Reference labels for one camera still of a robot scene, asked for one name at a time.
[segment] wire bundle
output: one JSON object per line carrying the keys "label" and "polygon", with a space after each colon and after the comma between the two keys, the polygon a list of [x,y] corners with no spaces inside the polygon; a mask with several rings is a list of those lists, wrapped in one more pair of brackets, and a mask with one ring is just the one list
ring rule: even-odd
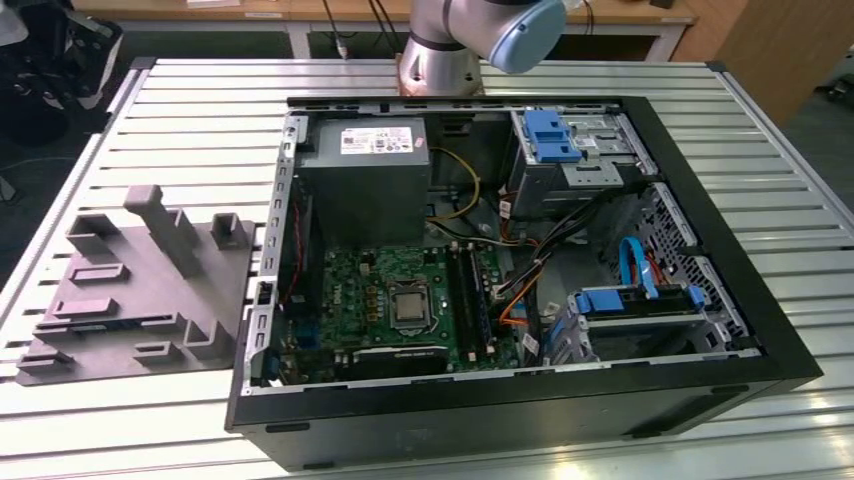
{"label": "wire bundle", "polygon": [[514,296],[507,308],[502,312],[499,317],[501,324],[518,323],[514,320],[509,319],[510,312],[513,311],[514,305],[519,302],[519,300],[525,297],[526,293],[534,288],[537,285],[537,281],[539,280],[543,274],[543,267],[546,266],[546,261],[551,257],[554,253],[555,247],[559,245],[561,241],[567,237],[575,235],[581,232],[589,225],[593,220],[599,208],[615,198],[629,195],[633,193],[641,193],[649,182],[639,181],[635,183],[630,183],[622,188],[617,188],[613,190],[606,190],[599,193],[593,199],[585,202],[569,215],[566,215],[555,226],[546,234],[543,239],[539,242],[539,245],[534,249],[534,253],[531,254],[531,261],[526,269],[518,274],[514,278],[511,278],[503,285],[498,287],[495,293],[498,295],[505,294],[510,290],[513,290],[518,285],[523,285],[522,289]]}

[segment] chip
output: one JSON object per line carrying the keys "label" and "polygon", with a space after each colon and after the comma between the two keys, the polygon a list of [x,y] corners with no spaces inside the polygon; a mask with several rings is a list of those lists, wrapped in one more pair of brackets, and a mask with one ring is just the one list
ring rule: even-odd
{"label": "chip", "polygon": [[430,309],[430,286],[425,280],[398,280],[389,287],[389,320],[402,335],[419,335],[435,324]]}
{"label": "chip", "polygon": [[399,293],[395,295],[395,317],[398,320],[425,318],[423,297],[421,293]]}

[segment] green motherboard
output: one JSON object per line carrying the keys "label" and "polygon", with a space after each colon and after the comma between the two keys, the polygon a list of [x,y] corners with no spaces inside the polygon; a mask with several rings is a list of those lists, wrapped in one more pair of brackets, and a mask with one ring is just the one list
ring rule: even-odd
{"label": "green motherboard", "polygon": [[[479,281],[489,288],[501,281],[495,249],[479,248],[477,259]],[[447,275],[445,248],[328,250],[319,344],[300,352],[303,366],[316,365],[319,352],[331,350],[435,345],[449,349],[449,371],[517,368],[513,336],[497,340],[491,355],[461,358]],[[336,380],[328,368],[300,370],[307,383]]]}

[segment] aluminum slotted table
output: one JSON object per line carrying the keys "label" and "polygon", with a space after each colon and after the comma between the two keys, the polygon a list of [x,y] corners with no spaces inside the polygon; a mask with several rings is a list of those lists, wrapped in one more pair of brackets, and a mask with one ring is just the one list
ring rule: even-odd
{"label": "aluminum slotted table", "polygon": [[[192,221],[267,219],[286,99],[394,95],[391,61],[138,62],[0,295],[0,478],[259,478],[284,474],[223,430],[231,371],[24,388],[15,361],[48,306],[76,213],[124,212],[124,188],[163,185]],[[483,67],[505,95],[645,95],[735,231],[825,377],[686,434],[372,467],[372,478],[842,477],[854,469],[854,221],[730,75],[703,64]],[[263,238],[255,235],[256,242]],[[258,267],[255,253],[254,269]],[[250,292],[255,291],[250,278]],[[351,472],[331,474],[347,477]]]}

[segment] motherboard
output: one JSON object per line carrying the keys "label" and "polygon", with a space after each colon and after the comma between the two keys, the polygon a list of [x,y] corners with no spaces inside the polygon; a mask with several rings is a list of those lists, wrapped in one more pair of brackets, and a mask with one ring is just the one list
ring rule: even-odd
{"label": "motherboard", "polygon": [[[465,253],[477,272],[455,270],[462,262],[450,247],[326,252],[320,320],[294,330],[299,383],[519,366],[513,336],[495,338],[489,325],[458,322],[473,303],[486,313],[483,294],[502,279],[491,246]],[[465,283],[481,290],[462,298],[459,276],[473,274]],[[485,331],[489,338],[475,338]]]}

